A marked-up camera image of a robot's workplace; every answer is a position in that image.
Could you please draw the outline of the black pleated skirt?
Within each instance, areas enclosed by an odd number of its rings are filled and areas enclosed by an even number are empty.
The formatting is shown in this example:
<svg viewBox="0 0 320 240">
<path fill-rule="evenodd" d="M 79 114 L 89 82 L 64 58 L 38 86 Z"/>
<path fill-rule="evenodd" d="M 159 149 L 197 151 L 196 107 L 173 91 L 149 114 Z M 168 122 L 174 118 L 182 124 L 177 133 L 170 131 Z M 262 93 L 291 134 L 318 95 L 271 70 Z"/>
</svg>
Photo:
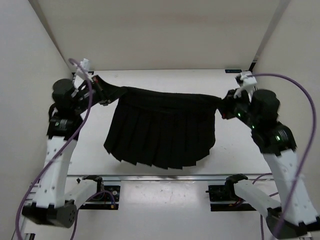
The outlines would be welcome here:
<svg viewBox="0 0 320 240">
<path fill-rule="evenodd" d="M 183 169 L 210 154 L 220 97 L 122 87 L 104 142 L 118 161 Z"/>
</svg>

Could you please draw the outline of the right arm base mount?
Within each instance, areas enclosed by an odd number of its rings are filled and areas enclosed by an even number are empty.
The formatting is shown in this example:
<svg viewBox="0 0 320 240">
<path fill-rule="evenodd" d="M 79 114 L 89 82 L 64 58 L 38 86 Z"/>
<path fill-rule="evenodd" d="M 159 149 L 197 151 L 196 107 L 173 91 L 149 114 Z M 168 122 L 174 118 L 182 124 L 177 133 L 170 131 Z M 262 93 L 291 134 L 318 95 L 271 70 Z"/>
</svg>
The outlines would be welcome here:
<svg viewBox="0 0 320 240">
<path fill-rule="evenodd" d="M 228 176 L 223 185 L 209 185 L 205 192 L 209 195 L 211 212 L 248 212 L 255 209 L 242 198 L 235 195 L 234 185 L 248 180 L 244 174 Z"/>
</svg>

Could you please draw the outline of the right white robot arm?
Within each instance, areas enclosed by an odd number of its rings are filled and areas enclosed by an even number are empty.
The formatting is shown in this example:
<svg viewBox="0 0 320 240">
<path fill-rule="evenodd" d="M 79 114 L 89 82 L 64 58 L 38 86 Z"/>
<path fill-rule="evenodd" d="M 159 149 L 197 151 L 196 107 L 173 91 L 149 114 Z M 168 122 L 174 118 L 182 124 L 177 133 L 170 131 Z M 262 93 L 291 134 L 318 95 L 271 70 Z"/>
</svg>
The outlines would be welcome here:
<svg viewBox="0 0 320 240">
<path fill-rule="evenodd" d="M 278 121 L 280 101 L 273 91 L 260 89 L 251 97 L 229 90 L 219 107 L 223 119 L 237 118 L 251 130 L 253 142 L 268 164 L 280 200 L 261 191 L 243 174 L 229 176 L 224 193 L 230 200 L 246 201 L 266 220 L 278 240 L 319 231 L 320 215 L 314 208 L 298 170 L 297 145 L 292 131 Z"/>
</svg>

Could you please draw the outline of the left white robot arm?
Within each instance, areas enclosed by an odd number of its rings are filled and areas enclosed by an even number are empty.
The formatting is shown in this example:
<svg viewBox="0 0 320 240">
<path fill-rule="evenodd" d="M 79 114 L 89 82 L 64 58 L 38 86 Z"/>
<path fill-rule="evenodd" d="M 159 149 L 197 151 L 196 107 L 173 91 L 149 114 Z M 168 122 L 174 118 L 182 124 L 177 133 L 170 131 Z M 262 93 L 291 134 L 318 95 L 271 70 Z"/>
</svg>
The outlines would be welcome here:
<svg viewBox="0 0 320 240">
<path fill-rule="evenodd" d="M 124 87 L 102 80 L 98 75 L 76 87 L 70 79 L 60 79 L 52 86 L 47 130 L 45 166 L 37 178 L 37 192 L 32 202 L 23 206 L 22 215 L 38 225 L 70 228 L 79 208 L 89 199 L 100 200 L 105 194 L 103 179 L 87 175 L 65 192 L 72 154 L 78 143 L 91 107 L 107 106 L 126 93 Z"/>
</svg>

